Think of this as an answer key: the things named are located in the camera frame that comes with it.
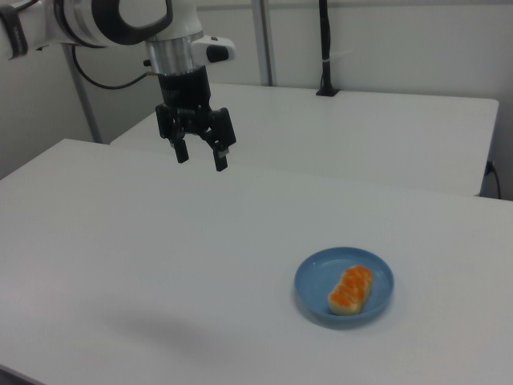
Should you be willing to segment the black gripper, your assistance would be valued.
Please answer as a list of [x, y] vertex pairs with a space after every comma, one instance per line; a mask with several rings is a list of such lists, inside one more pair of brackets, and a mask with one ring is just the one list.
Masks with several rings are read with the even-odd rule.
[[169, 141], [179, 163], [189, 159], [184, 137], [199, 136], [212, 150], [217, 172], [228, 167], [229, 147], [236, 135], [227, 108], [210, 106], [211, 90], [205, 67], [183, 75], [159, 75], [164, 102], [156, 107], [160, 136]]

